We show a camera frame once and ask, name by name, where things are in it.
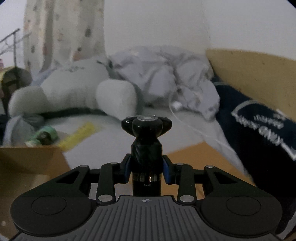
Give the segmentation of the black electric shaver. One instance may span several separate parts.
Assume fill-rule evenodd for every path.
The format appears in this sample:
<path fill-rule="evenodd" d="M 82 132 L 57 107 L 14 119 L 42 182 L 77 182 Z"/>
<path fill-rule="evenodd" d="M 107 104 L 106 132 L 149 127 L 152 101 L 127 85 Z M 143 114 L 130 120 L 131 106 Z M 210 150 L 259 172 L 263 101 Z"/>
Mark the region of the black electric shaver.
<path fill-rule="evenodd" d="M 133 195 L 160 196 L 164 161 L 159 137 L 171 129 L 171 120 L 155 115 L 129 116 L 121 121 L 121 127 L 135 137 L 128 165 Z"/>

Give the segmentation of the orange box lid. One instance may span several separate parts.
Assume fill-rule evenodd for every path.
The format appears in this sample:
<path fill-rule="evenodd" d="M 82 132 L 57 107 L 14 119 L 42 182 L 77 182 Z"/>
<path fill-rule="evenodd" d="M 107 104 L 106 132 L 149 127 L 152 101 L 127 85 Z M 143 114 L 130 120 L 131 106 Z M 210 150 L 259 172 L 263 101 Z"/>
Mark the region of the orange box lid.
<path fill-rule="evenodd" d="M 172 163 L 189 164 L 193 169 L 203 170 L 206 165 L 216 166 L 231 175 L 255 186 L 249 176 L 245 176 L 241 171 L 230 164 L 218 151 L 210 147 L 205 142 L 186 147 L 181 150 L 166 153 Z M 204 191 L 201 184 L 195 184 L 197 199 L 203 199 Z M 178 185 L 167 185 L 162 177 L 162 195 L 173 195 L 177 198 Z"/>

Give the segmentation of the yellow plastic packet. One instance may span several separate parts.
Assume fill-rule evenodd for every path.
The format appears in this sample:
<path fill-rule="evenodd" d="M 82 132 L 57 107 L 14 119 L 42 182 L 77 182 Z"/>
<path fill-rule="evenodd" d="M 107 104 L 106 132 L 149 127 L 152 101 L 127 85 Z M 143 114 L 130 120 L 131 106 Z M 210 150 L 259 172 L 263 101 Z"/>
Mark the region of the yellow plastic packet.
<path fill-rule="evenodd" d="M 57 147 L 59 147 L 63 152 L 70 151 L 85 139 L 97 133 L 99 130 L 100 128 L 96 127 L 93 123 L 87 122 L 79 127 L 74 133 L 60 140 Z"/>

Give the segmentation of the green tissue pack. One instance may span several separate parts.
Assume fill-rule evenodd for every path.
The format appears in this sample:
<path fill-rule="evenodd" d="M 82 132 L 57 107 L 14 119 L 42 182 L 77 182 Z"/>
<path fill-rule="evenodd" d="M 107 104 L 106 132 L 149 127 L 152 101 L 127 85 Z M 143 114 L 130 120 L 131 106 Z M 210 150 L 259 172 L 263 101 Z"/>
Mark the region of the green tissue pack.
<path fill-rule="evenodd" d="M 25 145 L 27 147 L 49 146 L 57 140 L 57 131 L 51 126 L 43 126 L 25 142 Z"/>

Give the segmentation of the dark navy printed cloth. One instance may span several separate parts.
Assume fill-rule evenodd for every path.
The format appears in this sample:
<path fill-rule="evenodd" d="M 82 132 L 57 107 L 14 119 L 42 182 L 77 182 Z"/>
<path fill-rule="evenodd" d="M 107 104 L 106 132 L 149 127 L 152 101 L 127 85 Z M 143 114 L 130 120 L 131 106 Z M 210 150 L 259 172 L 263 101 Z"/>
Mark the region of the dark navy printed cloth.
<path fill-rule="evenodd" d="M 295 122 L 245 96 L 218 76 L 216 119 L 254 184 L 282 207 L 279 238 L 295 231 Z"/>

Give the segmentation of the orange cardboard box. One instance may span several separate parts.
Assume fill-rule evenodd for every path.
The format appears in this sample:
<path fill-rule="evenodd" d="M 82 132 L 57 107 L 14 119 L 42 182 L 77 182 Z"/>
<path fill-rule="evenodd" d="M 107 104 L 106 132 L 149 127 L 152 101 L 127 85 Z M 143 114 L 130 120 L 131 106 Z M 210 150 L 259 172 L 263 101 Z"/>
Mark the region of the orange cardboard box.
<path fill-rule="evenodd" d="M 69 170 L 57 147 L 1 147 L 1 240 L 9 240 L 17 233 L 10 215 L 12 202 Z"/>

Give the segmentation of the white plush pillow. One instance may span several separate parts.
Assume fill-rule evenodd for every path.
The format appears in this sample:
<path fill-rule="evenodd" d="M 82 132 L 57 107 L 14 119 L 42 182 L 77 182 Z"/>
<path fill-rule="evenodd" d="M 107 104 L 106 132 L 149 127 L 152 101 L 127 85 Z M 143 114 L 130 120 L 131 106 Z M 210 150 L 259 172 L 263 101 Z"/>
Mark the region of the white plush pillow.
<path fill-rule="evenodd" d="M 41 84 L 16 90 L 8 113 L 57 113 L 99 110 L 123 120 L 137 114 L 137 91 L 108 64 L 96 58 L 80 60 L 54 70 Z"/>

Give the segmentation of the grey crumpled blanket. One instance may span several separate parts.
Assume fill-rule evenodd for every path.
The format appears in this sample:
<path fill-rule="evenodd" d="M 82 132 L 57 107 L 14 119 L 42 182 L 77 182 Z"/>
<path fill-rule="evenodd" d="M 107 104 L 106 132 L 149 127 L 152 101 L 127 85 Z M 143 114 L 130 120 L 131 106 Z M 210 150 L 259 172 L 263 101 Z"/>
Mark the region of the grey crumpled blanket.
<path fill-rule="evenodd" d="M 175 46 L 136 46 L 112 54 L 110 61 L 120 77 L 137 86 L 145 104 L 184 108 L 207 121 L 219 110 L 205 55 Z"/>

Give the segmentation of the wooden headboard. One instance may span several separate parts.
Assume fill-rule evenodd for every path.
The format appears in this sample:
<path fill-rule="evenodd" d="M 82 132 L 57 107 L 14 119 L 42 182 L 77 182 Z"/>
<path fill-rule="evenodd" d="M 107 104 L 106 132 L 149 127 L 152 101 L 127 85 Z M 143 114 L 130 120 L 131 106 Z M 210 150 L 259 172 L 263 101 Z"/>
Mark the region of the wooden headboard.
<path fill-rule="evenodd" d="M 224 82 L 295 121 L 295 60 L 228 49 L 208 49 L 206 56 Z"/>

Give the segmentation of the pineapple print curtain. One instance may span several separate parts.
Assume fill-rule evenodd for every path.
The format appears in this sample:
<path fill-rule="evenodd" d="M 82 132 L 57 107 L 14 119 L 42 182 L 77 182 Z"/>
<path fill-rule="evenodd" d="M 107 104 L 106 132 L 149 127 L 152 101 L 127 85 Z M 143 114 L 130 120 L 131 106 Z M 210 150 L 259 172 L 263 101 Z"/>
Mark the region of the pineapple print curtain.
<path fill-rule="evenodd" d="M 23 22 L 23 61 L 27 71 L 105 53 L 104 1 L 27 1 Z"/>

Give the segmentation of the black metal clothes rack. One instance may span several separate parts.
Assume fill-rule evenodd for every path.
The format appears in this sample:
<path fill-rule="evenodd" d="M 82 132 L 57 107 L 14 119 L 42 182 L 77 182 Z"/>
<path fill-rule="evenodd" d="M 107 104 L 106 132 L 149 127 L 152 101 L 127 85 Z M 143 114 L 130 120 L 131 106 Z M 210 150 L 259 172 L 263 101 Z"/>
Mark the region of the black metal clothes rack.
<path fill-rule="evenodd" d="M 23 47 L 31 32 L 24 34 L 20 28 L 15 29 L 1 39 L 1 60 L 5 67 L 23 66 Z"/>

